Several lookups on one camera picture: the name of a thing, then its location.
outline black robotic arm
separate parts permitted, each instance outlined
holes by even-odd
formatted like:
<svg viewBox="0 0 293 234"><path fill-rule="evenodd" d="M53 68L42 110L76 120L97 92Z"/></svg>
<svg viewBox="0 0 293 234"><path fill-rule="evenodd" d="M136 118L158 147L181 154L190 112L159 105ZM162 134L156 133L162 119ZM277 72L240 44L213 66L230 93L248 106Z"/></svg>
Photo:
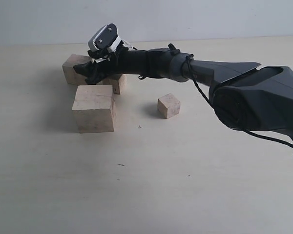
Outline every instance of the black robotic arm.
<svg viewBox="0 0 293 234"><path fill-rule="evenodd" d="M287 142L253 133L274 131L293 141L293 71L289 67L258 69L261 64L257 62L199 61L172 44L168 48L137 50L119 38L114 24L101 28L88 45L94 61L74 66L86 77L87 84L96 84L111 74L177 82L191 79L227 127L293 148ZM197 83L209 87L208 97Z"/></svg>

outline white wall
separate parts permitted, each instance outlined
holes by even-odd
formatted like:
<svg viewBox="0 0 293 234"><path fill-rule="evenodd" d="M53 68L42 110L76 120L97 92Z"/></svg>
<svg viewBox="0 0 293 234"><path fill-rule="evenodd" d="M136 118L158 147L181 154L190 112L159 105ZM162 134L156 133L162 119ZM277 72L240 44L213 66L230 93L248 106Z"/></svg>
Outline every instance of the white wall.
<svg viewBox="0 0 293 234"><path fill-rule="evenodd" d="M0 0L0 45L293 35L293 0Z"/></svg>

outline black cable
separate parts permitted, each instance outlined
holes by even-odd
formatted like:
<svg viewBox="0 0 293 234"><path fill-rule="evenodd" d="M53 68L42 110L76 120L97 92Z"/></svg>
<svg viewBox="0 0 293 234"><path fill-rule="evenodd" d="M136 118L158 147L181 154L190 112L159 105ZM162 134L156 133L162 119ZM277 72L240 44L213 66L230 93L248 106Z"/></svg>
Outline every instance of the black cable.
<svg viewBox="0 0 293 234"><path fill-rule="evenodd" d="M193 74L193 71L192 71L192 68L191 68L191 65L190 65L190 61L193 60L193 54L191 55L188 55L186 57L186 61L187 61L187 64L188 64L188 69L189 69L189 73L191 75L191 78L193 80L193 83L195 85L195 87L197 88L197 90L200 92L200 94L203 96L203 98L206 100L206 102L211 106L212 109L215 110L213 104L211 103L211 101L208 99L208 97L204 94L204 92L202 91L202 89L199 87L199 85L197 84L196 80L195 80L195 77L194 77L194 74ZM243 131L244 133L246 134L249 134L253 137L256 137L256 138L260 138L260 139L264 139L264 140L269 140L269 141L273 141L273 142L277 142L277 143L280 143L280 144L284 144L286 146L289 146L291 148L293 148L293 144L287 142L287 141L284 141L284 140L280 140L280 139L276 139L276 138L273 138L273 137L269 137L269 136L263 136L263 135L260 135L260 134L256 134L256 133L253 133L249 130L245 130L245 129L242 129L240 127L237 127L239 130Z"/></svg>

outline small wooden cube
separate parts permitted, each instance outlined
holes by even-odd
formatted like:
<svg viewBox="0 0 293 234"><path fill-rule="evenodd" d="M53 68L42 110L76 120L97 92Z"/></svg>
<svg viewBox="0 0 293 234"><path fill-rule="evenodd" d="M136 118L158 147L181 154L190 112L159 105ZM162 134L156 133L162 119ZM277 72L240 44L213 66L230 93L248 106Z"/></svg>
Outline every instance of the small wooden cube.
<svg viewBox="0 0 293 234"><path fill-rule="evenodd" d="M180 101L173 94L167 94L158 99L157 109L164 118L168 119L179 114Z"/></svg>
<svg viewBox="0 0 293 234"><path fill-rule="evenodd" d="M73 115L80 133L114 132L116 111L112 85L78 86Z"/></svg>
<svg viewBox="0 0 293 234"><path fill-rule="evenodd" d="M89 61L92 61L92 58L89 56L72 54L62 65L66 82L74 85L87 85L85 82L86 77L77 74L73 67L77 64L84 64Z"/></svg>
<svg viewBox="0 0 293 234"><path fill-rule="evenodd" d="M103 84L111 84L115 94L121 94L127 84L127 76L125 74L114 74L103 80Z"/></svg>

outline large wooden block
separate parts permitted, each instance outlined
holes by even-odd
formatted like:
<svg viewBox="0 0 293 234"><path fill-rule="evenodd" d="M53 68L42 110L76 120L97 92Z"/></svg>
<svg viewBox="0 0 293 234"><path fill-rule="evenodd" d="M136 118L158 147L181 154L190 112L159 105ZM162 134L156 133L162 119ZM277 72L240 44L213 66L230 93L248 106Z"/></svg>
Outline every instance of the large wooden block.
<svg viewBox="0 0 293 234"><path fill-rule="evenodd" d="M112 85L78 86L73 115L80 133L114 132L116 110Z"/></svg>
<svg viewBox="0 0 293 234"><path fill-rule="evenodd" d="M103 80L103 84L111 84L115 94L121 94L127 84L127 76L125 74L114 74Z"/></svg>
<svg viewBox="0 0 293 234"><path fill-rule="evenodd" d="M180 112L180 101L173 94L167 94L158 99L157 109L164 118L173 117Z"/></svg>
<svg viewBox="0 0 293 234"><path fill-rule="evenodd" d="M86 79L86 77L77 74L73 67L77 64L83 64L91 60L92 58L89 56L72 54L62 65L66 82L68 84L74 85L87 85L87 83L84 80Z"/></svg>

